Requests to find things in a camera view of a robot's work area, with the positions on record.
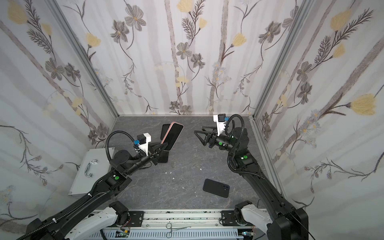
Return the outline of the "black phone case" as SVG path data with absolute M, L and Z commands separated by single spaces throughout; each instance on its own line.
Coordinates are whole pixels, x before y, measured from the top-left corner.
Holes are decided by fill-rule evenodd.
M 171 124 L 163 124 L 160 139 L 163 140 Z

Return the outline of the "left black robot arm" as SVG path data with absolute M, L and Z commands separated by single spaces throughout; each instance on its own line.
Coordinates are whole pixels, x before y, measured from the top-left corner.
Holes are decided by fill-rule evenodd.
M 111 158 L 109 141 L 112 136 L 123 134 L 133 142 L 138 154 L 132 159 L 129 153 Z M 114 131 L 108 135 L 105 143 L 107 159 L 112 164 L 111 170 L 95 181 L 91 190 L 71 204 L 63 211 L 47 218 L 45 221 L 35 219 L 28 227 L 31 231 L 19 237 L 20 240 L 65 240 L 66 236 L 80 223 L 85 217 L 91 214 L 96 208 L 117 196 L 132 181 L 129 175 L 139 170 L 149 162 L 158 164 L 158 158 L 168 146 L 168 143 L 157 143 L 149 146 L 145 153 L 140 149 L 140 141 L 124 131 Z

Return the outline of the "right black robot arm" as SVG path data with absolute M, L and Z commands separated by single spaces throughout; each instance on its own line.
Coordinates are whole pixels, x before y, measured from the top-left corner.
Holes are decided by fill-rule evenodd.
M 229 169 L 242 176 L 264 203 L 263 212 L 250 202 L 236 206 L 236 221 L 252 224 L 270 240 L 309 239 L 309 217 L 303 208 L 295 208 L 275 188 L 263 173 L 258 161 L 248 149 L 249 137 L 243 117 L 234 114 L 214 116 L 215 127 L 203 126 L 195 130 L 195 136 L 204 146 L 227 151 Z

